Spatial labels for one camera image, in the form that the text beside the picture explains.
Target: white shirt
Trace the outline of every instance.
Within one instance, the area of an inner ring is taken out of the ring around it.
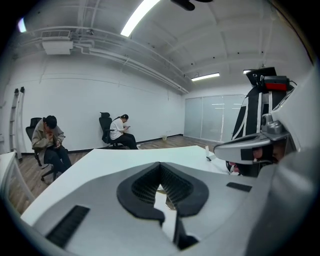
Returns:
[[[118,139],[122,132],[124,131],[124,123],[122,122],[121,118],[118,118],[116,120],[113,120],[113,122],[110,125],[110,139],[115,140]]]

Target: ladder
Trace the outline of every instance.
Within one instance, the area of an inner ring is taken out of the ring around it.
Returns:
[[[14,90],[14,96],[10,114],[9,124],[9,145],[10,151],[16,151],[17,158],[22,161],[21,150],[19,147],[19,131],[18,131],[18,113],[22,111],[22,103],[25,95],[25,88],[21,87],[20,91],[18,88]]]

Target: air conditioning unit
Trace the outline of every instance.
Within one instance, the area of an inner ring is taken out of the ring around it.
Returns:
[[[74,47],[70,30],[51,30],[41,33],[42,46],[48,55],[69,55]]]

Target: ceiling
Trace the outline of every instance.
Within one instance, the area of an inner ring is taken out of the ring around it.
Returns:
[[[92,42],[95,49],[146,65],[188,91],[201,85],[191,81],[198,76],[219,72],[220,77],[243,77],[243,70],[262,65],[276,67],[279,75],[297,74],[309,61],[293,29],[265,0],[190,0],[193,11],[161,0],[130,37],[120,35],[141,2],[44,1],[25,17],[27,32],[14,38],[15,55],[43,51],[43,31],[70,30],[74,43]],[[206,83],[214,84],[214,79]]]

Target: white table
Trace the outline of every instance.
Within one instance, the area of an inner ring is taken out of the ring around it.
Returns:
[[[35,200],[34,195],[29,190],[24,178],[21,175],[19,166],[16,160],[16,152],[0,154],[0,194],[1,198],[9,197],[9,187],[11,175],[14,174],[17,178],[23,192],[27,195],[30,202]]]
[[[213,173],[228,173],[224,160],[215,158],[208,161],[206,150],[199,146],[142,150],[94,149],[42,192],[21,218],[32,226],[48,208],[86,182],[154,162],[174,163]]]

